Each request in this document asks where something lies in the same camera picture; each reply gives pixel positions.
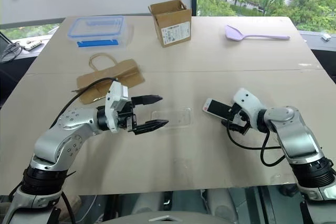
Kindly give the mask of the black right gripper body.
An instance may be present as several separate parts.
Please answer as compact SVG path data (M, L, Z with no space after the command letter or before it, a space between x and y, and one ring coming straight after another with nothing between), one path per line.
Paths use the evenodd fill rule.
M228 121L231 122L229 130L238 132L240 134L246 134L250 128L250 119L246 112L243 111L241 106L238 105L237 114L229 114Z

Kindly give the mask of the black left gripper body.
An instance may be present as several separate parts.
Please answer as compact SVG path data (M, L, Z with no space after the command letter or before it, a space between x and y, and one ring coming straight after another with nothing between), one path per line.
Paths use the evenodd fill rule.
M137 117L134 114L134 105L132 101L125 103L121 111L117 112L117 126L119 129L127 130L128 132L135 132L137 129Z

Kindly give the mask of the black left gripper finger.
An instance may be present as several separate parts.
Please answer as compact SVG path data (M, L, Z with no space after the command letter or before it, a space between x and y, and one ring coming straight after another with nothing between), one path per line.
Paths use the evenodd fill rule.
M147 132L152 132L155 131L163 126L165 126L166 124L168 124L169 120L150 120L150 121L146 121L144 124L140 124L137 125L134 129L133 129L133 133L135 135L139 135L139 134L144 134Z
M141 95L137 97L132 97L131 102L132 105L148 105L148 104L154 104L158 101L161 101L163 98L159 95Z

